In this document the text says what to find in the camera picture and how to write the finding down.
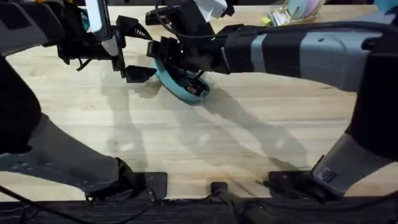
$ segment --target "black mount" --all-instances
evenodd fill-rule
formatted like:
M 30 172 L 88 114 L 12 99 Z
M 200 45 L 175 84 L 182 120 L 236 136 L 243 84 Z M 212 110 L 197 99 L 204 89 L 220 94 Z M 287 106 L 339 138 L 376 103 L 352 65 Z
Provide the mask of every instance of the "black mount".
M 290 221 L 276 218 L 269 214 L 261 200 L 241 198 L 228 191 L 228 184 L 225 182 L 213 182 L 210 185 L 211 199 L 214 202 L 224 202 L 232 212 L 237 224 L 290 224 Z

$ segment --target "wooden tabletop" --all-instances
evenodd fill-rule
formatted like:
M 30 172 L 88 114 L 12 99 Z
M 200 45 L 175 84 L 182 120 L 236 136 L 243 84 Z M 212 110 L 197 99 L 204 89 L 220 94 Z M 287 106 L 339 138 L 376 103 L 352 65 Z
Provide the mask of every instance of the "wooden tabletop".
M 141 24 L 153 7 L 109 7 Z M 239 6 L 233 17 L 212 22 L 259 25 L 266 6 Z M 374 6 L 325 6 L 322 19 L 341 20 L 375 12 Z M 154 39 L 169 34 L 147 27 Z M 128 39 L 126 63 L 151 65 L 147 41 Z M 63 64 L 54 48 L 37 47 L 8 58 L 33 89 L 43 112 L 64 131 L 103 154 L 124 159 L 135 171 L 169 173 L 169 198 L 198 198 L 209 184 L 225 181 L 242 196 L 268 197 L 256 184 L 271 170 L 310 169 L 348 125 L 355 94 L 330 86 L 265 73 L 207 73 L 213 89 L 199 106 L 188 106 L 156 79 L 128 84 L 110 62 Z M 348 195 L 382 195 L 398 188 L 397 164 L 356 184 Z M 0 184 L 32 200 L 82 200 L 80 190 L 2 172 Z M 0 200 L 10 200 L 0 195 Z

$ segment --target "gray robot arm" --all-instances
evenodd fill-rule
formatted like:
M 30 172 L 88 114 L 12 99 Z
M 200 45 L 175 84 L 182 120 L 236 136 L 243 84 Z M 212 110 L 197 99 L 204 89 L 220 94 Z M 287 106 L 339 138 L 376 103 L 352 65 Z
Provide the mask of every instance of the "gray robot arm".
M 348 129 L 333 149 L 307 172 L 309 175 L 305 174 L 307 180 L 297 182 L 293 178 L 287 188 L 297 186 L 299 189 L 295 190 L 321 202 L 335 200 L 357 181 L 398 161 L 394 131 L 386 131 L 389 126 L 398 125 L 398 111 L 389 106 L 394 101 L 395 87 L 391 83 L 396 83 L 398 62 L 396 10 L 360 17 L 350 21 L 350 26 L 345 22 L 345 27 L 329 23 L 329 26 L 297 25 L 267 30 L 238 24 L 217 34 L 194 2 L 163 11 L 163 17 L 170 21 L 169 31 L 178 41 L 173 38 L 153 41 L 148 46 L 148 56 L 163 60 L 174 76 L 178 73 L 172 70 L 173 66 L 193 72 L 264 72 L 358 93 Z M 368 25 L 367 28 L 370 26 L 367 22 L 377 24 L 367 29 L 359 21 Z M 309 29 L 318 25 L 323 27 Z M 381 31 L 376 26 L 395 31 Z

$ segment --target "wooden table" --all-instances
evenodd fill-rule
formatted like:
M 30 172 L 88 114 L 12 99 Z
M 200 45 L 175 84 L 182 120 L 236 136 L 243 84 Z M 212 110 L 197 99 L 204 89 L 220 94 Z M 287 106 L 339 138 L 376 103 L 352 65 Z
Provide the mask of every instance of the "wooden table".
M 110 7 L 136 17 L 153 7 Z M 233 17 L 213 21 L 259 25 L 265 6 L 239 6 Z M 373 6 L 325 6 L 326 21 L 356 17 Z M 155 39 L 169 35 L 148 27 Z M 147 41 L 128 39 L 127 64 L 151 65 Z M 347 127 L 355 94 L 330 86 L 263 73 L 206 74 L 213 91 L 203 105 L 188 106 L 157 80 L 127 84 L 110 62 L 92 62 L 76 72 L 54 48 L 37 47 L 8 60 L 39 98 L 44 113 L 63 130 L 103 154 L 124 159 L 135 171 L 169 173 L 169 198 L 209 194 L 226 181 L 242 196 L 268 197 L 256 184 L 270 170 L 310 169 Z M 397 164 L 356 184 L 348 195 L 381 195 L 398 188 Z M 1 173 L 0 184 L 32 200 L 82 200 L 80 190 L 19 174 Z M 10 198 L 0 195 L 0 200 Z

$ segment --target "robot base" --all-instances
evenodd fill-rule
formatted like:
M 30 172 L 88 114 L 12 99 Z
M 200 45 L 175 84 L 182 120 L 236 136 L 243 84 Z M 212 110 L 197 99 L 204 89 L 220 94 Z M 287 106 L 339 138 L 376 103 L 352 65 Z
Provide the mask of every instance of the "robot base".
M 135 174 L 140 174 L 144 178 L 144 182 L 152 191 L 152 195 L 148 195 L 148 191 L 144 190 L 139 194 L 136 199 L 159 199 L 162 200 L 166 198 L 167 195 L 167 173 L 166 172 L 135 172 Z

